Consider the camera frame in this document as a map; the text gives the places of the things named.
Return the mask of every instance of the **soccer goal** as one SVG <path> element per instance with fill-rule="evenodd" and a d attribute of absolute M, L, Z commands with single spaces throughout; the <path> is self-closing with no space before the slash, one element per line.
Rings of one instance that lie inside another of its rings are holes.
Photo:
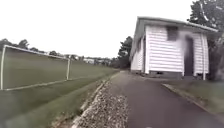
<path fill-rule="evenodd" d="M 70 59 L 4 45 L 1 90 L 16 90 L 69 80 Z"/>

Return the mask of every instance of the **goal net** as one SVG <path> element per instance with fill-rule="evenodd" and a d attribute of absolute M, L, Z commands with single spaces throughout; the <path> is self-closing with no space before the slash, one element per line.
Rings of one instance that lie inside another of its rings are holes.
<path fill-rule="evenodd" d="M 5 45 L 1 52 L 1 90 L 48 85 L 68 79 L 69 59 Z"/>
<path fill-rule="evenodd" d="M 107 68 L 95 65 L 94 61 L 70 61 L 69 79 L 97 78 L 105 74 Z"/>

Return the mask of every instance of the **grass verge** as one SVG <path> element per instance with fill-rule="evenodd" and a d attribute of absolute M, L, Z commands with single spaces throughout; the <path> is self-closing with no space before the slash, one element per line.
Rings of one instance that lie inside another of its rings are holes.
<path fill-rule="evenodd" d="M 224 122 L 224 83 L 208 81 L 168 81 L 168 88 L 188 98 Z"/>
<path fill-rule="evenodd" d="M 88 93 L 97 84 L 86 86 L 105 76 L 68 81 L 52 86 L 0 92 L 1 128 L 45 128 L 58 115 L 76 114 Z"/>

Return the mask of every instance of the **window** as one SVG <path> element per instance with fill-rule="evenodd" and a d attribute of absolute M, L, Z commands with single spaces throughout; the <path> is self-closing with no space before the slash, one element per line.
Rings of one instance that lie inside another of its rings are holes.
<path fill-rule="evenodd" d="M 176 41 L 178 37 L 178 27 L 176 26 L 167 26 L 167 40 Z"/>

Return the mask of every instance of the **white weatherboard wall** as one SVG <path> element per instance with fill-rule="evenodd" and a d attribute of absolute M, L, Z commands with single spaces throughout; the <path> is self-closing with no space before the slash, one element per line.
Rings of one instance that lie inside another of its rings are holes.
<path fill-rule="evenodd" d="M 167 41 L 165 26 L 146 26 L 146 61 L 145 73 L 149 71 L 182 72 L 184 75 L 183 40 Z M 204 68 L 208 73 L 208 46 L 206 36 L 195 34 L 189 30 L 179 29 L 179 33 L 191 33 L 194 38 L 194 75 L 203 73 L 203 53 L 205 56 Z"/>
<path fill-rule="evenodd" d="M 143 40 L 141 39 L 140 45 L 136 49 L 136 52 L 133 56 L 133 59 L 131 61 L 131 70 L 135 71 L 141 71 L 143 68 Z"/>

